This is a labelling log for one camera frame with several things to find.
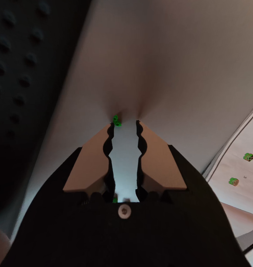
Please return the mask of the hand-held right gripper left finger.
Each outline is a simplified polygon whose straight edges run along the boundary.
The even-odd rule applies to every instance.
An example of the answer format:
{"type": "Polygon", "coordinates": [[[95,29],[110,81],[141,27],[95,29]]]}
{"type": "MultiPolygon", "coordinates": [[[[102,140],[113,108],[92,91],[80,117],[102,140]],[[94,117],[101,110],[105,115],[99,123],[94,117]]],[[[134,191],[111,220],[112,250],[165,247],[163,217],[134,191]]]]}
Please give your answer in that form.
{"type": "Polygon", "coordinates": [[[115,180],[111,153],[114,137],[113,123],[106,125],[90,140],[83,144],[71,173],[63,187],[64,192],[94,192],[114,196],[115,180]]]}

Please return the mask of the grey desk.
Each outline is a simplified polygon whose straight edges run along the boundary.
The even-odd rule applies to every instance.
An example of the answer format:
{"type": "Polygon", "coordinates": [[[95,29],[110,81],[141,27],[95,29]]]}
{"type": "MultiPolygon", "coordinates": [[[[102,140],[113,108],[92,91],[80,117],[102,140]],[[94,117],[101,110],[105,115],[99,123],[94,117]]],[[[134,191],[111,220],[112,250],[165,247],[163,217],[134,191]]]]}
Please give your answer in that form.
{"type": "Polygon", "coordinates": [[[137,201],[136,120],[203,171],[253,109],[253,1],[94,1],[11,236],[48,177],[115,114],[119,201],[137,201]]]}

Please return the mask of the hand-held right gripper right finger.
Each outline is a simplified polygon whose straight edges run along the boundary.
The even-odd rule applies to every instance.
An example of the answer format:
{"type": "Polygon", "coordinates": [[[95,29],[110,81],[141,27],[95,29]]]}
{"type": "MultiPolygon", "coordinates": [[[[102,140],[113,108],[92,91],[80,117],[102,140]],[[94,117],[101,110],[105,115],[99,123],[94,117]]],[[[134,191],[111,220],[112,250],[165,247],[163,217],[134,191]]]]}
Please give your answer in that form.
{"type": "Polygon", "coordinates": [[[187,185],[167,142],[140,120],[136,121],[136,134],[141,152],[137,169],[138,200],[144,201],[150,192],[162,196],[166,190],[186,190],[187,185]]]}

